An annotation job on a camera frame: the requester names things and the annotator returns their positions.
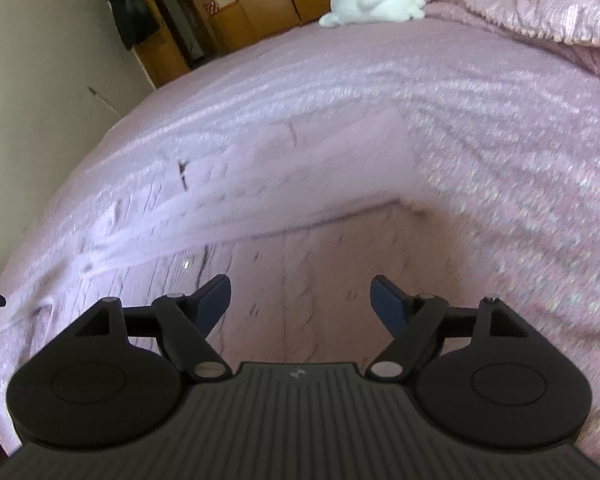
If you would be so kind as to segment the lilac knitted sweater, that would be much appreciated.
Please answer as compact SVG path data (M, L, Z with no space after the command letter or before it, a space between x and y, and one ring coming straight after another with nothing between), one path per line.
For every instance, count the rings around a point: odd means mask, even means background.
M0 333L109 271L414 200L416 136L395 107L374 106L261 122L220 148L98 148L6 266Z

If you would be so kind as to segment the pink floral bed sheet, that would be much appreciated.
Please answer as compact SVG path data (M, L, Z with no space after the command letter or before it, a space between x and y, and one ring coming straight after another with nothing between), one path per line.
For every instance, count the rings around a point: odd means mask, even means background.
M600 48L467 18L306 26L154 92L88 154L0 278L9 378L102 297L224 273L211 335L244 361L367 364L377 274L503 298L588 376L600 462Z

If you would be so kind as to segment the dark hanging jacket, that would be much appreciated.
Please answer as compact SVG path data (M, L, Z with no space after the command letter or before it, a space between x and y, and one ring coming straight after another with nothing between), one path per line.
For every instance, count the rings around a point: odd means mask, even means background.
M146 0L106 0L125 50L131 51L158 32L160 25Z

